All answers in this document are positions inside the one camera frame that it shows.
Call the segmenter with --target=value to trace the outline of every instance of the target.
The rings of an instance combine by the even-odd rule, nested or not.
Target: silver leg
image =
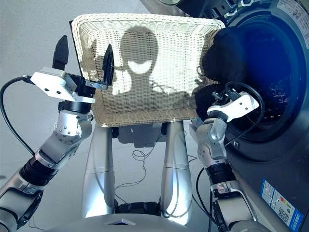
[[[114,213],[114,188],[112,130],[96,124],[84,176],[83,217],[89,218]]]
[[[182,225],[191,217],[191,174],[183,122],[168,123],[161,186],[161,215]]]

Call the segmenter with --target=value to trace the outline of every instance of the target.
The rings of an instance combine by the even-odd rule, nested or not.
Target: black cable
[[[146,170],[146,167],[145,167],[145,163],[146,163],[146,159],[150,156],[150,154],[152,153],[152,151],[154,150],[155,148],[155,145],[157,144],[157,142],[160,140],[160,138],[162,137],[165,137],[165,135],[159,135],[158,138],[156,139],[155,143],[154,143],[154,146],[152,147],[152,149],[147,153],[145,154],[144,152],[140,151],[140,150],[134,150],[132,152],[132,157],[133,159],[135,159],[136,161],[142,161],[142,169],[144,170],[144,176],[138,180],[138,181],[135,181],[135,182],[128,182],[128,183],[123,183],[123,184],[120,184],[118,185],[116,188],[115,188],[115,192],[117,189],[119,188],[124,188],[124,187],[131,187],[131,186],[135,186],[135,185],[138,185],[140,182],[142,182],[146,175],[147,175],[147,170]],[[126,203],[126,201],[124,199],[122,199],[121,197],[119,197],[116,193],[115,193],[115,196],[117,198],[119,198],[120,200],[122,200],[124,203]]]
[[[262,121],[264,113],[265,113],[264,101],[263,101],[261,95],[254,88],[252,88],[251,86],[249,86],[249,85],[247,85],[245,83],[242,83],[242,82],[231,81],[231,82],[226,83],[225,89],[229,89],[230,86],[242,86],[242,87],[246,88],[247,90],[249,90],[250,92],[252,92],[257,97],[257,99],[259,101],[259,104],[260,104],[260,107],[261,107],[261,111],[260,111],[260,116],[259,116],[258,120],[256,121],[256,123],[253,123],[253,125],[251,125],[247,130],[242,132],[240,135],[236,136],[234,139],[229,141],[224,146],[229,145],[230,143],[232,143],[236,139],[242,137],[244,134],[246,134],[247,132],[251,131],[256,126],[256,124],[258,125]]]
[[[209,191],[209,213],[212,216],[212,191]],[[211,232],[211,219],[208,221],[208,232]]]
[[[205,214],[206,214],[207,217],[209,217],[209,219],[216,225],[215,219],[212,217],[212,215],[208,212],[207,208],[205,207],[205,205],[204,205],[204,203],[203,203],[203,201],[202,201],[202,198],[201,198],[201,196],[200,196],[200,194],[199,194],[199,190],[198,190],[199,178],[200,178],[200,176],[201,176],[201,174],[202,174],[203,171],[204,171],[204,168],[202,168],[201,171],[199,172],[199,174],[197,175],[197,181],[196,181],[197,196],[198,196],[198,199],[199,199],[200,203],[202,204],[202,207],[203,207],[203,209],[204,209],[204,211],[205,211]]]
[[[0,109],[1,109],[1,113],[2,116],[4,118],[4,121],[6,123],[6,125],[9,127],[10,131],[13,133],[13,135],[19,140],[19,142],[31,153],[31,155],[34,156],[34,151],[28,146],[28,144],[18,135],[18,133],[14,130],[13,126],[11,125],[6,113],[5,113],[5,109],[4,109],[4,102],[3,102],[3,96],[4,96],[4,92],[6,90],[6,88],[8,86],[10,86],[11,84],[18,82],[18,81],[25,81],[27,83],[31,83],[30,78],[29,77],[17,77],[14,78],[10,81],[8,81],[2,88],[0,91]]]
[[[40,230],[40,231],[44,231],[43,229],[41,229],[41,228],[39,228],[39,227],[37,227],[37,226],[35,225],[34,216],[32,216],[32,218],[33,218],[33,226],[30,225],[30,219],[29,219],[29,221],[28,221],[28,226],[29,226],[30,228],[33,228],[33,229],[38,229],[38,230]]]

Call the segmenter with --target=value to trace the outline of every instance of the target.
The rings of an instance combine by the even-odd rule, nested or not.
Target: black cloth
[[[230,81],[245,82],[247,76],[247,51],[244,47],[244,36],[236,27],[220,30],[213,45],[202,58],[202,69],[205,75],[217,85],[209,85],[197,91],[195,100],[197,114],[202,119],[207,118],[207,110],[214,103],[212,93],[220,93],[224,85]]]

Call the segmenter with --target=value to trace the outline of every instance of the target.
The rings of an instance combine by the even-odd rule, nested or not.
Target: washing machine door
[[[235,11],[226,25],[243,33],[247,83],[261,94],[266,112],[262,122],[232,146],[252,160],[278,159],[309,137],[309,15],[294,0],[256,1]],[[255,111],[234,120],[227,140],[251,126],[258,115]]]

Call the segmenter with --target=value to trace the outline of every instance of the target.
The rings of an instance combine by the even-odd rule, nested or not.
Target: white woven basket
[[[104,127],[196,118],[194,93],[205,86],[201,57],[218,20],[154,14],[86,14],[72,23],[83,76],[103,77],[108,44],[114,53],[113,84],[96,92],[95,120]]]

